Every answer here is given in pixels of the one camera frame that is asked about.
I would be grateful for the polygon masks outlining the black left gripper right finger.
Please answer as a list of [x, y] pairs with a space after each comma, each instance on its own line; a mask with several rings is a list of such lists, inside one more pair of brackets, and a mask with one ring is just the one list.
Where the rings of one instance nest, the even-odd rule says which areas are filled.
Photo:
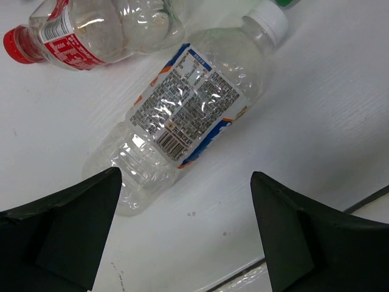
[[335, 210], [262, 172], [250, 180], [273, 291], [387, 291], [388, 225]]

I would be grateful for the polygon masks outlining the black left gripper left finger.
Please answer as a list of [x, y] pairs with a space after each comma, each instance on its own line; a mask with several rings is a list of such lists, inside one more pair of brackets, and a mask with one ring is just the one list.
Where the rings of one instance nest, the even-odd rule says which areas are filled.
[[119, 168], [1, 212], [1, 291], [91, 291], [122, 187]]

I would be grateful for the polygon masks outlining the clear bottle blue white label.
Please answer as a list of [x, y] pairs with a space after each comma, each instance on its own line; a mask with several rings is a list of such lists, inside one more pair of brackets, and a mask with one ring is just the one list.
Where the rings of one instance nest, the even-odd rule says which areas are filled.
[[279, 5], [260, 1], [239, 27], [193, 32], [88, 158], [83, 176], [119, 168], [117, 213], [143, 212], [258, 101], [267, 58], [288, 28]]

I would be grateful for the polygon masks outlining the clear bottle red label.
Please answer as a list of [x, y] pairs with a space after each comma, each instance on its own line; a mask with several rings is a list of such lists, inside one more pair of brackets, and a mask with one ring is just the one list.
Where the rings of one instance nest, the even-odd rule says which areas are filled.
[[183, 1], [43, 1], [3, 37], [18, 63], [90, 71], [180, 43]]

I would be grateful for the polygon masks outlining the green plastic bottle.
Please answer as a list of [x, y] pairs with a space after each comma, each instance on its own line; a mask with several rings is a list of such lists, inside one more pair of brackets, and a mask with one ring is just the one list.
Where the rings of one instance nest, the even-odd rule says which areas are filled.
[[297, 4], [300, 0], [275, 0], [275, 2], [280, 6], [280, 7], [292, 7], [293, 5]]

